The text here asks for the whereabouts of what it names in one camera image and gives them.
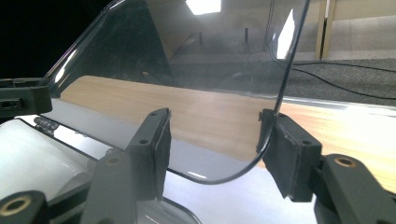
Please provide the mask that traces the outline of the white table mat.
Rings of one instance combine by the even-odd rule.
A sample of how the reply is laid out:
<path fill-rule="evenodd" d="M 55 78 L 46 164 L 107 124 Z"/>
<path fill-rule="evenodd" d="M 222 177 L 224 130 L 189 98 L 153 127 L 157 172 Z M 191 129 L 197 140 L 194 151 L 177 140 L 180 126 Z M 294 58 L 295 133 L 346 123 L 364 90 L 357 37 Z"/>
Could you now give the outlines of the white table mat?
<path fill-rule="evenodd" d="M 130 121 L 59 99 L 52 103 L 52 111 L 44 117 L 60 125 L 55 137 L 96 159 L 125 149 L 138 128 Z M 263 168 L 255 167 L 223 184 L 202 183 L 232 175 L 246 165 L 174 135 L 164 196 L 190 209 L 203 224 L 317 224 L 314 203 L 284 199 Z"/>

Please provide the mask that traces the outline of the white roll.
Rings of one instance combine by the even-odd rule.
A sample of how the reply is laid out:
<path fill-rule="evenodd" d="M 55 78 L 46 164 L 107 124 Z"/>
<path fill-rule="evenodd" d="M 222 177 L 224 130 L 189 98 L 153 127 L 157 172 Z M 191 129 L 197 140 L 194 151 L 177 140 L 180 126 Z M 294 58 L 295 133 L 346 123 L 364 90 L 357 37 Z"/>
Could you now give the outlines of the white roll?
<path fill-rule="evenodd" d="M 93 162 L 19 119 L 0 125 L 0 199 L 38 190 L 51 200 L 92 178 Z"/>

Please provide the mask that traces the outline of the wooden upright post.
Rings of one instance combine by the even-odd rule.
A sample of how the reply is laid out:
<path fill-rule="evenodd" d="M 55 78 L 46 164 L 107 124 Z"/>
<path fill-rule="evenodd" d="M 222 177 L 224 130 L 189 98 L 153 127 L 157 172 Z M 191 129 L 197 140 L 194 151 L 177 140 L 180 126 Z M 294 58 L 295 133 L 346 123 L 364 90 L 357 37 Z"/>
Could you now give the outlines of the wooden upright post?
<path fill-rule="evenodd" d="M 319 0 L 318 32 L 315 57 L 326 59 L 329 54 L 332 22 L 334 18 L 336 0 Z"/>

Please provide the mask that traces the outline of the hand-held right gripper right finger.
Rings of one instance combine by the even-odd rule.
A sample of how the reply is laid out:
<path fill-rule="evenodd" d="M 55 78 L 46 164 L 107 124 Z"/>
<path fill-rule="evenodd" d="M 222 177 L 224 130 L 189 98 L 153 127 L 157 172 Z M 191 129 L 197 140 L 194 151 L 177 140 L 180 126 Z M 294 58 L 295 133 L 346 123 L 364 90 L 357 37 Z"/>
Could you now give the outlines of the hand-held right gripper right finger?
<path fill-rule="evenodd" d="M 396 224 L 396 196 L 359 160 L 323 155 L 322 144 L 284 114 L 264 109 L 257 152 L 281 195 L 313 201 L 318 224 Z"/>

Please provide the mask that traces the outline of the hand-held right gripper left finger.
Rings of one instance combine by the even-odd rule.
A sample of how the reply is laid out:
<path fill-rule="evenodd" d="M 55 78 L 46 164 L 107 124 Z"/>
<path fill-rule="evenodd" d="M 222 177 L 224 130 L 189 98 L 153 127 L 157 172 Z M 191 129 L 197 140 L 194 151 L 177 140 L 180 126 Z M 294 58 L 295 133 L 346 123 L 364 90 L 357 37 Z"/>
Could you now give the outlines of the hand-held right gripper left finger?
<path fill-rule="evenodd" d="M 170 118 L 167 107 L 150 112 L 124 151 L 96 163 L 80 224 L 137 224 L 137 204 L 163 197 Z"/>

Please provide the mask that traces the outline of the grey box with clear lid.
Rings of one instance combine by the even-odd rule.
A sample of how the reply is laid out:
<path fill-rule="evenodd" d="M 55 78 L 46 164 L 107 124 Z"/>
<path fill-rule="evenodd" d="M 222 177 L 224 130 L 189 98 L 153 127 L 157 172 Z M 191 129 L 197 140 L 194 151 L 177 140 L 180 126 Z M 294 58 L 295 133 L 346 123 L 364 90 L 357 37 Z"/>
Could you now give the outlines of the grey box with clear lid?
<path fill-rule="evenodd" d="M 113 0 L 62 59 L 41 79 L 51 97 L 78 78 L 104 77 L 198 91 L 270 98 L 277 114 L 310 0 Z M 248 28 L 248 43 L 244 31 Z M 57 139 L 60 125 L 46 113 L 19 119 Z M 260 154 L 233 175 L 204 180 L 218 185 L 258 167 Z M 51 200 L 38 190 L 0 199 L 0 224 L 80 224 L 88 182 Z M 137 204 L 137 224 L 203 224 L 187 207 L 164 196 Z"/>

